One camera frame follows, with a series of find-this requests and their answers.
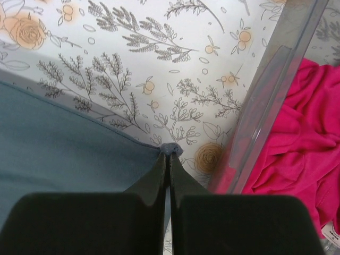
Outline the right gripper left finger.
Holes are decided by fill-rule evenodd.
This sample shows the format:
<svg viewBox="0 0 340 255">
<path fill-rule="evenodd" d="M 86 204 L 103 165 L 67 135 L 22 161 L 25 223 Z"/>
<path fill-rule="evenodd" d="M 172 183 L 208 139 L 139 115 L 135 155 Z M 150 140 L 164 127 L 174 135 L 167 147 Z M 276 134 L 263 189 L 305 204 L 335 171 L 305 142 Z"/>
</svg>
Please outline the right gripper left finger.
<svg viewBox="0 0 340 255">
<path fill-rule="evenodd" d="M 1 254 L 162 254 L 166 156 L 121 193 L 32 193 L 12 208 Z"/>
</svg>

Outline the blue-grey t shirt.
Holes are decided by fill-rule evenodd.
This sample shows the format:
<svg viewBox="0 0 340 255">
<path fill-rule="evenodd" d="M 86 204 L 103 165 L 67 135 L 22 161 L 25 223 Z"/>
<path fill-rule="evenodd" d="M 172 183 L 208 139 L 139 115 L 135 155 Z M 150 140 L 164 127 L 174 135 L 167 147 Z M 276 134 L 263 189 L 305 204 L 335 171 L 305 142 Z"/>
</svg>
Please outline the blue-grey t shirt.
<svg viewBox="0 0 340 255">
<path fill-rule="evenodd" d="M 176 143 L 142 143 L 87 115 L 1 84 L 1 222 L 34 192 L 123 192 Z"/>
</svg>

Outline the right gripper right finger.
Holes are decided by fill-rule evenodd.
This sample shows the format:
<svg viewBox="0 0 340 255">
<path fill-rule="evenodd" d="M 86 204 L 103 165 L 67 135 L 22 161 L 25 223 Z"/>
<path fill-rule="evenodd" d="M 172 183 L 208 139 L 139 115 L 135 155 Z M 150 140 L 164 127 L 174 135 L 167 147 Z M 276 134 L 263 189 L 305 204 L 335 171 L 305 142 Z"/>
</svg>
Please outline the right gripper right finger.
<svg viewBox="0 0 340 255">
<path fill-rule="evenodd" d="M 169 158 L 174 254 L 323 254 L 303 203 L 280 195 L 216 195 Z"/>
</svg>

